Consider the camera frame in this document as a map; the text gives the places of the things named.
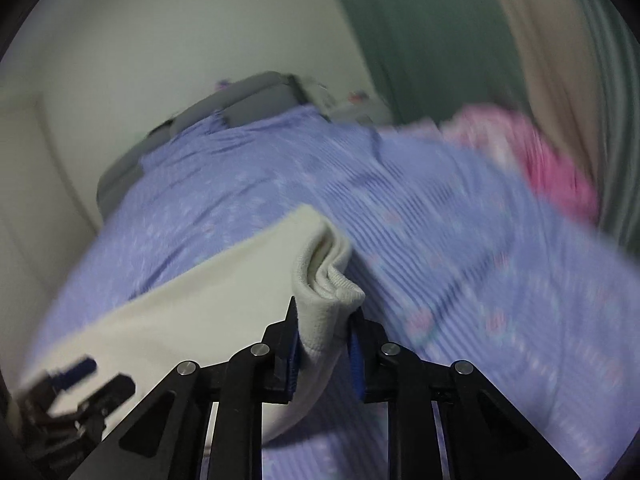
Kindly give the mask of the cream pants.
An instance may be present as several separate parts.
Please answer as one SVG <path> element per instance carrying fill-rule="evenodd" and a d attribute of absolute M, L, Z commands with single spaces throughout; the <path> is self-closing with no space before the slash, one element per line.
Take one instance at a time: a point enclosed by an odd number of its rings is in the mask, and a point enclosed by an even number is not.
<path fill-rule="evenodd" d="M 278 223 L 129 301 L 55 344 L 24 374 L 29 385 L 45 372 L 91 356 L 96 374 L 63 394 L 55 411 L 79 401 L 118 373 L 136 385 L 134 395 L 107 419 L 113 430 L 179 363 L 227 361 L 254 344 L 266 327 L 296 304 L 302 345 L 297 386 L 286 405 L 262 415 L 269 442 L 300 422 L 328 384 L 346 337 L 349 315 L 363 303 L 361 288 L 346 278 L 352 244 L 309 205 Z"/>

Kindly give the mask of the purple floral bed cover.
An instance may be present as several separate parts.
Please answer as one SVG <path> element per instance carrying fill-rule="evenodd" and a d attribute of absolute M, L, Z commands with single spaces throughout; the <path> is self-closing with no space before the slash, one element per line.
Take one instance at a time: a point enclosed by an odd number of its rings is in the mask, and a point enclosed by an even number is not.
<path fill-rule="evenodd" d="M 345 275 L 366 295 L 356 310 L 390 340 L 473 363 L 580 478 L 606 477 L 631 444 L 638 266 L 480 153 L 436 129 L 334 124 L 306 105 L 234 128 L 211 114 L 141 163 L 26 372 L 66 336 L 309 205 L 349 239 Z M 359 400 L 345 337 L 309 413 L 262 441 L 262 474 L 383 479 L 386 419 Z"/>

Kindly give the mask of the pink blanket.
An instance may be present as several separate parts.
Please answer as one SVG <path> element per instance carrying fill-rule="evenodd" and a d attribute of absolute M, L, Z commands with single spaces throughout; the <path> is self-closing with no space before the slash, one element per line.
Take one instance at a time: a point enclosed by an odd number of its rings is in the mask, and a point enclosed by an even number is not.
<path fill-rule="evenodd" d="M 596 189 L 567 155 L 554 148 L 523 114 L 493 105 L 468 105 L 440 125 L 450 143 L 474 148 L 580 223 L 597 221 Z"/>

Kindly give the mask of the grey padded headboard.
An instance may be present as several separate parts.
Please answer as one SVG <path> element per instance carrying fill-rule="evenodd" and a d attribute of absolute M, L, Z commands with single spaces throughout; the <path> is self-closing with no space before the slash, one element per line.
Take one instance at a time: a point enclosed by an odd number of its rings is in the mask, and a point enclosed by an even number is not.
<path fill-rule="evenodd" d="M 265 72 L 229 84 L 153 129 L 142 141 L 111 164 L 96 188 L 96 206 L 107 219 L 143 174 L 140 160 L 169 142 L 182 130 L 219 112 L 222 122 L 236 127 L 277 116 L 309 102 L 299 79 L 290 74 Z"/>

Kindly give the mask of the white nightstand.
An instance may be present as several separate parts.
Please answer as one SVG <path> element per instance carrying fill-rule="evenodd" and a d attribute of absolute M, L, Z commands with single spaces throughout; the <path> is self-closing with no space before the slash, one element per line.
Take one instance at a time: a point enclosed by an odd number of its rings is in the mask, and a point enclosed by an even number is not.
<path fill-rule="evenodd" d="M 345 102 L 328 111 L 331 122 L 366 126 L 388 126 L 393 123 L 390 109 L 380 98 L 370 98 L 359 102 Z"/>

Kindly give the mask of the beige curtain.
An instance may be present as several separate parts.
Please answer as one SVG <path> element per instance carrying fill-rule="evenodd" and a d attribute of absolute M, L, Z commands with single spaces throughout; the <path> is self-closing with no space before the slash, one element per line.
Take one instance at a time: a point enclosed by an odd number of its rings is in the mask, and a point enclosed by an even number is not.
<path fill-rule="evenodd" d="M 499 0 L 514 38 L 540 131 L 596 182 L 599 81 L 576 0 Z"/>

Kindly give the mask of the green curtain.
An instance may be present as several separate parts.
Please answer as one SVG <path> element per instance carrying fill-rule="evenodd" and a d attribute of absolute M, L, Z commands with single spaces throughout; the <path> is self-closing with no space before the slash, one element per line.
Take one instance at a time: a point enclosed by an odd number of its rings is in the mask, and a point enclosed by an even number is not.
<path fill-rule="evenodd" d="M 340 0 L 395 122 L 446 120 L 468 104 L 529 109 L 498 0 Z"/>

